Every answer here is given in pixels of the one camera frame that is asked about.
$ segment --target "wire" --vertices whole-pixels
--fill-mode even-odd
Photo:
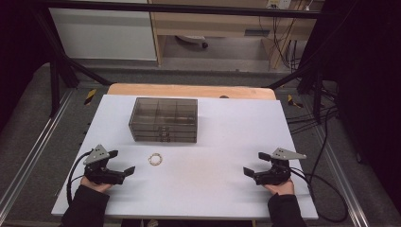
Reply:
[[[66,187],[67,187],[67,201],[68,201],[68,204],[69,204],[69,205],[71,204],[71,202],[73,202],[73,198],[72,198],[72,195],[71,195],[71,184],[72,184],[72,182],[73,182],[74,180],[77,179],[77,178],[76,178],[76,179],[72,180],[74,171],[75,171],[75,169],[77,168],[77,165],[78,165],[78,163],[80,162],[80,160],[81,160],[82,158],[84,158],[85,156],[88,156],[89,154],[91,154],[91,152],[92,152],[92,151],[88,151],[88,152],[82,154],[82,155],[75,161],[75,163],[74,163],[74,165],[73,165],[73,168],[71,169],[70,175],[68,176],[68,182],[67,182],[67,186],[66,186]]]
[[[305,176],[302,176],[301,174],[299,174],[298,172],[294,171],[293,169],[295,169],[295,170],[301,172],[301,173],[304,174],[305,176],[312,176],[312,174],[310,174],[310,173],[304,173],[301,169],[298,169],[298,168],[296,168],[296,167],[291,167],[291,168],[290,168],[290,170],[291,170],[292,173],[294,173],[295,175],[297,175],[298,177],[300,177],[301,179],[303,179],[303,180],[306,182],[307,187],[308,187],[309,192],[310,192],[310,196],[311,196],[312,200],[315,202],[316,197],[315,197],[315,193],[314,193],[314,191],[313,191],[312,183],[310,183],[310,182],[307,180],[307,178],[306,178]],[[322,213],[320,213],[319,211],[317,211],[319,217],[321,217],[321,218],[323,218],[323,219],[325,219],[325,220],[327,220],[327,221],[334,222],[334,223],[341,223],[341,222],[344,222],[344,221],[348,218],[348,205],[347,205],[347,202],[345,201],[345,198],[342,196],[342,194],[339,192],[339,190],[338,190],[333,184],[331,184],[330,182],[328,182],[327,180],[325,180],[323,177],[321,177],[321,176],[319,176],[319,175],[316,175],[316,174],[313,174],[313,177],[315,177],[315,178],[321,180],[323,183],[325,183],[326,185],[328,185],[329,187],[331,187],[331,188],[340,196],[341,202],[342,202],[342,204],[343,204],[343,206],[344,206],[344,214],[343,214],[343,216],[342,216],[340,219],[328,218],[327,216],[325,216],[325,215],[323,215]]]
[[[331,112],[332,108],[328,109],[328,111],[326,113],[326,116],[325,116],[325,120],[324,120],[324,133],[325,133],[325,136],[324,136],[322,148],[319,151],[318,158],[316,159],[315,165],[313,166],[313,169],[312,169],[312,172],[311,172],[311,175],[310,175],[310,178],[309,178],[309,183],[312,183],[313,176],[315,174],[316,168],[318,167],[318,163],[319,163],[319,161],[320,161],[320,159],[322,157],[322,154],[323,154],[323,151],[324,151],[324,147],[325,147],[325,144],[327,142],[327,137],[328,137],[327,121],[328,121],[328,115],[330,115],[330,112]]]
[[[338,110],[335,110],[333,113],[330,113],[330,115],[327,116],[327,120],[332,118],[333,116],[335,116],[337,113],[338,113]],[[296,123],[308,122],[308,121],[311,121],[311,120],[313,120],[313,122],[308,123],[306,125],[303,125],[302,127],[299,127],[299,128],[297,128],[295,130],[292,130],[291,134],[296,134],[296,133],[299,133],[299,132],[302,132],[302,131],[309,130],[309,129],[315,127],[315,126],[320,125],[320,123],[314,118],[309,118],[309,119],[289,122],[289,124],[296,124]]]
[[[332,107],[327,107],[327,108],[321,109],[321,112],[325,111],[325,110],[328,110],[328,109],[330,109]],[[307,113],[307,114],[303,114],[303,115],[299,115],[299,116],[287,117],[286,120],[302,118],[304,116],[313,116],[313,113]]]

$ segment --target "white cabinet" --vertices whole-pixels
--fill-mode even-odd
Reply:
[[[50,12],[65,52],[71,58],[156,61],[148,12],[87,9],[50,9]]]

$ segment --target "white table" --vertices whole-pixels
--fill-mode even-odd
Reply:
[[[136,166],[122,185],[115,185],[106,216],[111,218],[263,219],[269,217],[271,194],[243,174],[243,166],[258,171],[270,162],[258,152],[295,150],[288,125],[276,100],[199,97],[198,143],[135,142],[129,120],[137,96],[105,95],[77,158],[98,144],[117,149],[108,168]],[[148,157],[160,153],[152,166]],[[290,165],[301,168],[298,160]],[[79,164],[74,177],[82,175]],[[295,194],[306,219],[318,218],[303,180],[292,176]],[[73,183],[72,192],[78,188]],[[65,184],[52,210],[61,216],[68,207]]]

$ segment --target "black sleeve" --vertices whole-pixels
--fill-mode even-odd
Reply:
[[[306,227],[294,195],[275,194],[270,198],[268,206],[273,227]]]
[[[61,227],[102,227],[109,197],[80,185],[61,218]]]

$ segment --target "clear plastic box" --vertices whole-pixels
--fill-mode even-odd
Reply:
[[[196,143],[198,101],[137,97],[129,126],[135,141]]]

